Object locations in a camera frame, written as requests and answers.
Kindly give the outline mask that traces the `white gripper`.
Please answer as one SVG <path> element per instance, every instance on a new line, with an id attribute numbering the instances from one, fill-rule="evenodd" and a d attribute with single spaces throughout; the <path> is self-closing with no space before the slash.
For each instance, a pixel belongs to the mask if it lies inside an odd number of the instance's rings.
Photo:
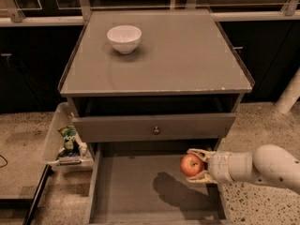
<path id="1" fill-rule="evenodd" d="M 203 149 L 190 148 L 188 154 L 193 154 L 203 162 L 207 162 L 208 171 L 202 171 L 199 174 L 187 177 L 189 183 L 198 184 L 227 184 L 233 181 L 229 170 L 230 152 L 215 152 Z"/>

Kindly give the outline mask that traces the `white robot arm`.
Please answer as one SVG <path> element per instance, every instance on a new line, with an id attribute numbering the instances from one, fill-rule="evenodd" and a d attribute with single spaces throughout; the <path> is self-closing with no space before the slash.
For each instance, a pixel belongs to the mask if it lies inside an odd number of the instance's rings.
<path id="1" fill-rule="evenodd" d="M 300 161 L 285 149 L 265 144 L 254 152 L 234 153 L 190 148 L 180 168 L 190 183 L 287 188 L 300 194 Z"/>

